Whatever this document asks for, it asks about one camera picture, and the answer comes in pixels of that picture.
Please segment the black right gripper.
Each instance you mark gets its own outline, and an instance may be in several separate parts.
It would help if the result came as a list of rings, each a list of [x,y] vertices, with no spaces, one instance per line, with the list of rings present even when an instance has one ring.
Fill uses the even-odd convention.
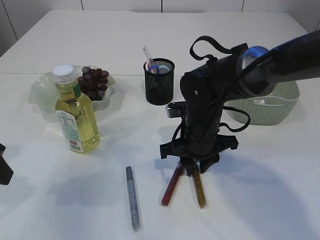
[[[188,140],[181,137],[174,141],[175,150],[171,141],[161,144],[159,149],[161,159],[165,159],[167,156],[183,157],[180,159],[180,164],[186,170],[187,176],[190,177],[195,170],[194,159],[201,160],[199,162],[200,172],[205,173],[212,165],[220,161],[220,152],[229,148],[235,150],[238,145],[238,140],[234,135],[218,134],[215,139],[205,139],[193,150],[191,150]]]

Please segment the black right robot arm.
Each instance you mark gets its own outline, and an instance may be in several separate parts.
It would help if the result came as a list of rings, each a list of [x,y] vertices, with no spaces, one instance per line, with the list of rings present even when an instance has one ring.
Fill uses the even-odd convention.
[[[220,135],[219,129],[225,103],[269,95],[278,83],[308,80],[320,76],[320,33],[314,31],[273,49],[248,47],[246,43],[227,49],[210,36],[200,36],[224,58],[211,54],[206,63],[186,72],[180,79],[184,101],[166,106],[169,118],[181,118],[170,142],[159,147],[162,159],[176,156],[188,173],[198,162],[204,173],[220,160],[220,153],[235,150],[235,136]]]

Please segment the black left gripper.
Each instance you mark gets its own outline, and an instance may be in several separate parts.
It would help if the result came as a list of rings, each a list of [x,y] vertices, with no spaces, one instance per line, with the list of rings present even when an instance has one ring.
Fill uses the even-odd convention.
[[[6,150],[6,147],[3,144],[0,144],[0,184],[7,186],[9,185],[14,171],[5,161],[3,154]]]

